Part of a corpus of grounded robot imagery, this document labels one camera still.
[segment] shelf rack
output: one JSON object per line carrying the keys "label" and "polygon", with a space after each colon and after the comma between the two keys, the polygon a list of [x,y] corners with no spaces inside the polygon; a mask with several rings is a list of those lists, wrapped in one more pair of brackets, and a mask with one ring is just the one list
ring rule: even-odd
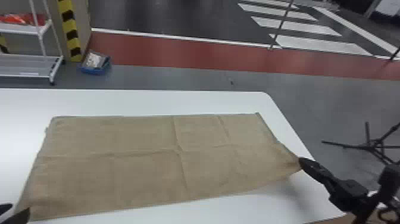
{"label": "shelf rack", "polygon": [[[48,20],[44,26],[39,26],[38,19],[35,16],[36,10],[33,0],[29,0],[35,26],[25,26],[17,24],[0,23],[0,33],[13,33],[19,35],[37,36],[42,50],[42,55],[18,55],[18,54],[0,54],[0,76],[2,77],[30,77],[47,78],[51,85],[54,85],[54,77],[58,68],[64,60],[61,51],[60,42],[51,20],[47,0],[42,0]],[[44,34],[52,28],[55,41],[57,43],[60,56],[47,56],[43,42]]]}

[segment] tripod stand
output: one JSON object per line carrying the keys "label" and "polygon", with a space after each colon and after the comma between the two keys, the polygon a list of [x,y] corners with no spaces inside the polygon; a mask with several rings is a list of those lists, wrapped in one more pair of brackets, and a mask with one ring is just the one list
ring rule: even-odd
{"label": "tripod stand", "polygon": [[348,145],[348,144],[341,144],[341,143],[337,143],[337,142],[328,142],[328,141],[322,141],[322,143],[327,144],[327,145],[337,145],[337,146],[340,146],[340,147],[343,147],[343,148],[352,148],[352,149],[356,149],[356,150],[364,150],[364,151],[367,151],[367,152],[371,153],[375,157],[377,157],[385,165],[392,164],[392,163],[394,163],[396,165],[399,165],[400,164],[400,160],[399,161],[393,161],[391,158],[389,158],[385,154],[385,149],[400,149],[400,146],[397,146],[397,145],[385,145],[384,142],[383,142],[387,137],[389,137],[391,134],[393,134],[399,128],[400,128],[400,123],[398,123],[397,125],[391,127],[388,130],[388,132],[386,132],[381,138],[371,139],[371,136],[370,136],[370,124],[368,122],[366,122],[365,123],[365,138],[367,139],[367,141],[364,144],[361,144],[361,145]]}

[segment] crosswalk stripes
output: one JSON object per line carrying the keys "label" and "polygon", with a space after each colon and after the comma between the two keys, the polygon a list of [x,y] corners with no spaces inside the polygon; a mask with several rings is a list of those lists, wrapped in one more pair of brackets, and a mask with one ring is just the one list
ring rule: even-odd
{"label": "crosswalk stripes", "polygon": [[[262,3],[264,6],[251,5],[250,2]],[[283,18],[285,10],[273,8],[273,5],[276,6],[287,6],[286,2],[273,2],[272,0],[245,0],[245,4],[238,3],[239,6],[247,12],[250,13],[260,13],[265,15],[273,15],[279,16],[279,18]],[[279,27],[281,20],[276,20],[272,18],[262,18],[258,16],[249,15],[254,22],[256,22],[260,27],[265,27],[271,29],[270,36],[274,38],[275,32]],[[290,11],[287,15],[288,19],[292,18],[300,18],[303,20],[309,21],[318,21],[313,16],[300,12],[300,10]],[[294,49],[306,49],[312,51],[323,51],[323,52],[335,52],[335,53],[343,53],[343,54],[355,54],[355,55],[366,55],[372,56],[371,53],[358,46],[355,43],[348,42],[339,42],[339,41],[327,41],[323,39],[323,36],[335,36],[341,37],[342,35],[332,28],[328,26],[321,26],[316,24],[308,24],[308,23],[298,23],[294,21],[286,21],[283,23],[282,30],[290,30],[294,35],[298,35],[299,33],[304,33],[303,36],[292,36],[292,35],[279,35],[276,39],[277,44],[279,44],[283,48],[294,48]],[[315,38],[306,38],[304,36],[321,36],[321,39]]]}
{"label": "crosswalk stripes", "polygon": [[[279,15],[279,16],[283,16],[285,14],[284,10],[278,10],[276,8],[261,7],[261,6],[241,4],[241,3],[239,3],[239,6],[245,11],[250,11],[250,12],[255,12],[255,13],[263,13],[263,14],[271,14],[271,15]],[[307,13],[299,13],[299,12],[290,11],[287,16],[292,17],[292,18],[302,18],[304,20],[317,21],[317,19],[308,15]]]}
{"label": "crosswalk stripes", "polygon": [[372,54],[362,49],[355,43],[324,41],[318,39],[299,38],[283,35],[279,35],[276,42],[284,48],[296,48],[314,51],[372,56]]}
{"label": "crosswalk stripes", "polygon": [[[263,3],[263,4],[268,4],[268,5],[276,5],[276,6],[281,6],[281,7],[289,6],[288,2],[281,2],[281,1],[274,1],[274,0],[245,0],[245,1]],[[292,5],[291,8],[298,9],[298,7],[295,5]]]}
{"label": "crosswalk stripes", "polygon": [[[281,20],[273,20],[271,18],[260,18],[260,17],[251,17],[258,25],[262,27],[270,27],[270,28],[278,28]],[[297,23],[286,21],[282,26],[283,30],[296,30],[308,33],[318,33],[324,35],[333,35],[333,36],[341,36],[340,33],[334,31],[333,29],[327,26],[319,26],[313,24],[306,23]]]}

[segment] metal pole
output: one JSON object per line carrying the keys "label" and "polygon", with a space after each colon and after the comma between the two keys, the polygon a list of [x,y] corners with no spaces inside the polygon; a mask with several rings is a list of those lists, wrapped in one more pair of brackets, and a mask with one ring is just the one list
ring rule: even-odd
{"label": "metal pole", "polygon": [[62,55],[63,55],[63,51],[61,50],[60,41],[58,40],[57,32],[55,31],[53,19],[51,18],[51,15],[50,15],[50,10],[49,10],[49,5],[47,4],[47,0],[43,0],[43,4],[44,4],[44,6],[45,6],[45,10],[46,10],[47,17],[48,17],[48,18],[50,19],[50,21],[51,21],[51,28],[52,28],[52,30],[53,30],[55,42],[57,43],[58,52],[60,53],[60,56],[62,56]]}
{"label": "metal pole", "polygon": [[400,51],[400,46],[399,46],[399,48],[397,49],[397,51],[396,52],[394,52],[393,54],[392,54],[392,56],[390,57],[390,60],[391,61],[393,61],[393,59],[396,57],[396,55],[397,55],[397,53]]}
{"label": "metal pole", "polygon": [[364,17],[365,18],[370,18],[370,16],[372,15],[372,13],[375,11],[376,7],[379,5],[379,3],[382,0],[374,0],[371,5],[368,7],[367,11],[364,13]]}
{"label": "metal pole", "polygon": [[290,0],[290,3],[286,8],[285,14],[283,15],[283,18],[280,21],[279,27],[276,30],[275,37],[274,37],[274,42],[271,44],[270,49],[272,49],[274,47],[274,43],[276,42],[276,39],[278,38],[278,35],[279,35],[280,31],[282,30],[283,23],[286,21],[286,18],[288,17],[289,11],[292,8],[292,5],[293,5],[294,2],[295,2],[295,0]]}
{"label": "metal pole", "polygon": [[45,45],[43,43],[43,34],[40,33],[39,23],[38,23],[38,15],[36,14],[35,5],[32,0],[29,0],[30,9],[32,10],[33,21],[35,22],[37,37],[39,38],[40,48],[42,49],[42,54],[44,56],[44,62],[47,62],[47,55]]}

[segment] concrete floor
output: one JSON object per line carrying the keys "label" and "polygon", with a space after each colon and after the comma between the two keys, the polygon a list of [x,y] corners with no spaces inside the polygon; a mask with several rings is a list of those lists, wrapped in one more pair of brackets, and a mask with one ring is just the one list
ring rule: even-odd
{"label": "concrete floor", "polygon": [[[322,139],[359,144],[364,122],[373,138],[400,121],[400,82],[244,71],[113,66],[104,76],[81,74],[77,64],[62,66],[57,85],[46,80],[0,79],[0,88],[168,89],[261,91],[275,100],[317,161],[337,177],[376,189],[383,165],[368,153],[320,143]],[[400,131],[388,144],[400,145]],[[400,151],[388,150],[393,159]]]}

